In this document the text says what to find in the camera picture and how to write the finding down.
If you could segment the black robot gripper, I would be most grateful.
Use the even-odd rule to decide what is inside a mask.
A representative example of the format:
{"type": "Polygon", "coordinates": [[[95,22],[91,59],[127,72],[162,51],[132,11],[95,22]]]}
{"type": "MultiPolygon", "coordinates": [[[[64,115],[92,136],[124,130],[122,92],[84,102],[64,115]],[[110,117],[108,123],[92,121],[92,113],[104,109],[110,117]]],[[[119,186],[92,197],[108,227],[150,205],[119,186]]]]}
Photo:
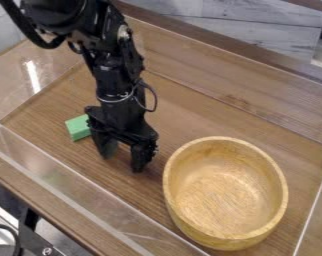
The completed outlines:
{"type": "Polygon", "coordinates": [[[146,120],[146,92],[130,91],[126,97],[98,96],[100,105],[88,106],[88,127],[92,139],[104,159],[116,154],[119,143],[131,148],[131,167],[140,173],[158,152],[159,134],[146,120]]]}

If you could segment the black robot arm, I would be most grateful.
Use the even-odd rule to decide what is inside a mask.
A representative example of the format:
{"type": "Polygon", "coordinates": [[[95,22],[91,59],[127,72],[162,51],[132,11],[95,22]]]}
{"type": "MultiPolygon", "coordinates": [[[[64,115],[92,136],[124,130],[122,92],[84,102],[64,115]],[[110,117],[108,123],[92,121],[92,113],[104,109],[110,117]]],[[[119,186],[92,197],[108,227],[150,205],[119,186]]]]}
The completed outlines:
{"type": "Polygon", "coordinates": [[[112,157],[126,144],[131,168],[143,171],[156,154],[159,134],[146,120],[151,87],[142,78],[144,58],[122,11],[111,0],[23,0],[21,9],[32,26],[64,39],[84,58],[100,102],[86,108],[100,155],[112,157]]]}

